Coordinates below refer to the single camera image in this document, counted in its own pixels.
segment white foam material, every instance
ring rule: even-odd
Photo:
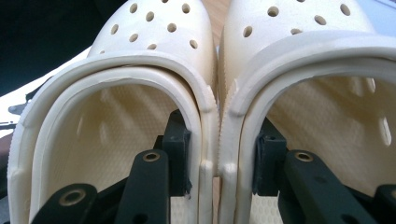
[[[354,1],[233,0],[219,56],[219,223],[280,222],[276,203],[251,194],[266,115],[288,148],[317,153],[350,187],[396,182],[395,49]]]
[[[189,198],[172,199],[172,223],[211,221],[219,134],[216,55],[204,6],[189,1],[185,8],[177,0],[128,1],[106,23],[89,57],[40,89],[12,141],[11,222],[28,223],[68,184],[101,190],[127,176],[134,155],[152,148],[177,108],[191,131],[192,189]],[[154,18],[147,21],[150,11]]]

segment white rubber shoe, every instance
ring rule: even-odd
[[[373,195],[396,182],[396,39],[354,1],[233,0],[219,56],[219,223],[281,223],[252,196],[254,143],[267,116],[289,149],[318,154]]]
[[[172,199],[172,223],[212,221],[219,116],[216,54],[200,1],[125,3],[89,57],[41,88],[14,133],[8,166],[11,222],[28,223],[73,183],[105,189],[129,174],[179,109],[191,131],[190,198]]]

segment ventilation hole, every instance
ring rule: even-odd
[[[156,44],[151,44],[148,46],[148,49],[156,49],[157,45]]]
[[[350,10],[349,10],[349,7],[347,7],[347,5],[342,4],[340,6],[340,8],[341,8],[341,11],[344,13],[344,15],[350,16]]]
[[[183,6],[181,7],[181,9],[183,10],[184,13],[189,13],[190,12],[190,6],[189,4],[185,3],[183,4]]]
[[[369,90],[371,93],[375,93],[375,81],[373,78],[367,78]]]
[[[303,31],[301,31],[300,29],[291,29],[290,32],[292,35],[297,35],[299,33],[302,33]]]
[[[111,28],[111,34],[114,35],[119,30],[119,26],[117,24],[113,25]]]
[[[392,135],[390,134],[390,129],[388,126],[387,118],[382,118],[380,121],[382,138],[384,140],[385,145],[388,147],[392,143]]]
[[[253,32],[253,28],[251,26],[247,26],[244,30],[244,37],[249,37]]]
[[[324,18],[321,17],[321,16],[315,16],[315,21],[316,21],[319,25],[326,25],[326,20],[324,20]]]
[[[198,44],[197,44],[197,42],[195,40],[190,40],[190,46],[193,49],[197,49],[198,48]]]
[[[154,12],[149,12],[147,15],[146,15],[146,21],[152,21],[152,20],[154,20]]]
[[[173,33],[176,30],[176,25],[174,23],[169,23],[168,25],[168,31],[170,33]]]
[[[275,17],[277,14],[279,14],[279,9],[277,7],[268,8],[268,16]]]
[[[131,13],[136,13],[136,11],[137,11],[137,4],[136,4],[136,3],[133,3],[133,4],[131,5],[131,7],[129,8],[129,11],[130,11]]]
[[[133,35],[131,35],[131,37],[129,37],[129,41],[130,42],[135,42],[138,37],[139,37],[138,34],[133,34]]]

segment metal screw insert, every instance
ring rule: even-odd
[[[59,204],[61,206],[71,206],[81,202],[86,195],[87,194],[84,189],[72,189],[62,195],[61,199],[59,200]]]

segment black plastic part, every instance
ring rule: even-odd
[[[99,218],[98,223],[114,223],[120,200],[128,178],[124,178],[118,183],[102,190],[98,194]]]
[[[96,188],[73,184],[54,193],[35,216],[33,224],[93,224],[97,223]]]
[[[305,223],[376,223],[315,154],[289,151],[284,170]]]
[[[376,189],[372,211],[381,223],[396,223],[396,185],[383,185]]]
[[[170,195],[184,196],[191,190],[187,159],[191,132],[186,129],[179,110],[171,113],[163,136],[163,151],[170,163]]]
[[[169,162],[165,152],[153,149],[136,155],[115,223],[170,223]]]
[[[285,155],[286,139],[269,119],[265,119],[256,140],[256,157],[254,163],[253,193],[259,196],[277,196],[278,185],[276,172]]]

